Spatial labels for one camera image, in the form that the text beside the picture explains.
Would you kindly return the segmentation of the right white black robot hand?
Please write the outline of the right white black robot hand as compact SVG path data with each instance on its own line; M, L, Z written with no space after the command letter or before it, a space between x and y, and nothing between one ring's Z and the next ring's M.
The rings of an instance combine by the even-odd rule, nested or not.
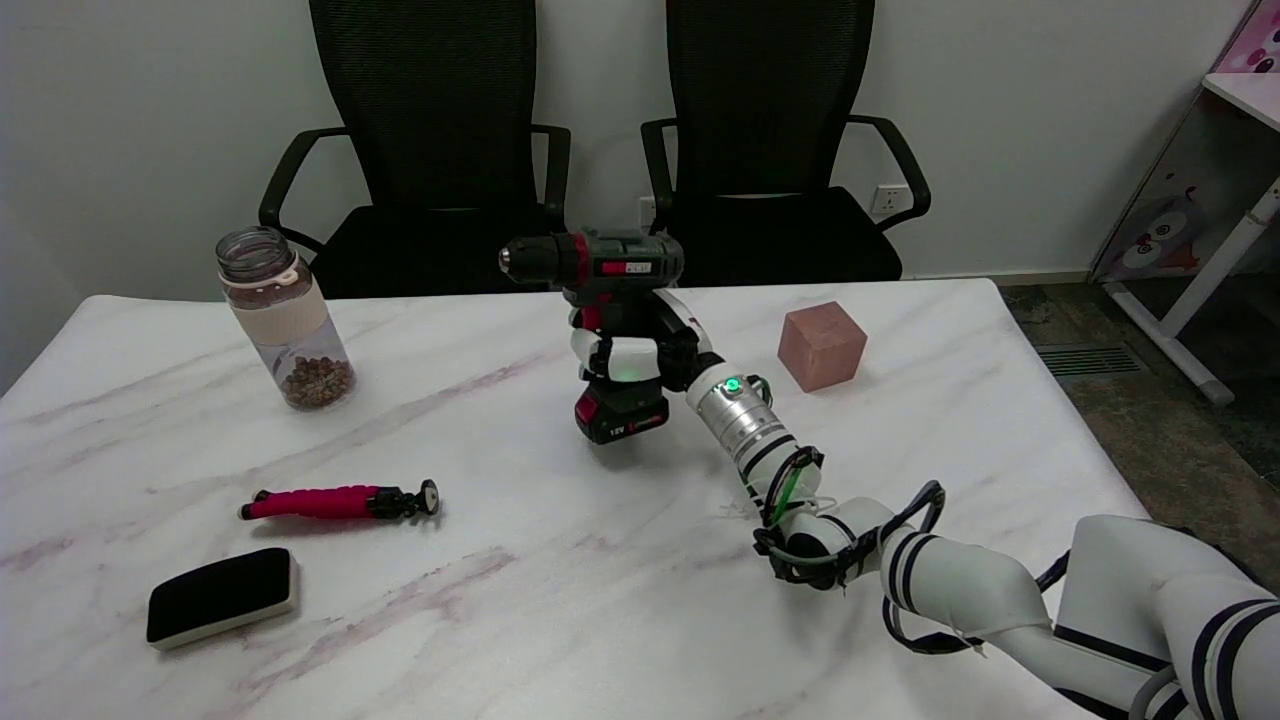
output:
M570 311L570 346L585 380L657 380L684 392L713 354L705 329L669 290L602 295Z

